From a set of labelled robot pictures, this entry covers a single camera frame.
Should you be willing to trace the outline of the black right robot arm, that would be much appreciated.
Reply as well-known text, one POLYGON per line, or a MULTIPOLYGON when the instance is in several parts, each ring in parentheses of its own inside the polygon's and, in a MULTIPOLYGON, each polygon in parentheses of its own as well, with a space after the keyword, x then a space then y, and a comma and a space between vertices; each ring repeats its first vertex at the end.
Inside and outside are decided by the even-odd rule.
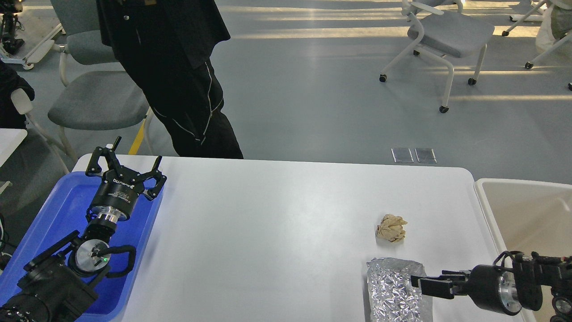
POLYGON ((480 309, 514 316, 523 309, 538 311, 542 287, 550 287, 552 322, 571 318, 571 257, 550 257, 533 251, 503 251, 492 265, 470 270, 443 270, 437 277, 411 276, 413 287, 423 295, 451 300, 468 296, 480 309))

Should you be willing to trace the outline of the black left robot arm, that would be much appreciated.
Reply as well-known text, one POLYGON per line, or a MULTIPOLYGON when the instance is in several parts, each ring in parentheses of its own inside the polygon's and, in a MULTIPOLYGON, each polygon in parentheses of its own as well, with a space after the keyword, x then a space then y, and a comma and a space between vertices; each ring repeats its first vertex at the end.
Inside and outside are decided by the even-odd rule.
POLYGON ((96 147, 84 174, 59 180, 1 276, 3 322, 108 322, 126 305, 161 203, 150 171, 96 147))

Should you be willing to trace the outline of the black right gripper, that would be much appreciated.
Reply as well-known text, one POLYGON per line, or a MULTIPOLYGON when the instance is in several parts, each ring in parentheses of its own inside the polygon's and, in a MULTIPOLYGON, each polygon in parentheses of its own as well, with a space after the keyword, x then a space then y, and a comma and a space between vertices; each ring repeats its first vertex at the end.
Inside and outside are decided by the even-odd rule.
POLYGON ((431 297, 454 299, 468 295, 480 309, 496 313, 514 316, 522 310, 513 273, 490 265, 478 265, 472 270, 443 270, 439 276, 412 275, 411 283, 421 288, 423 295, 431 297))

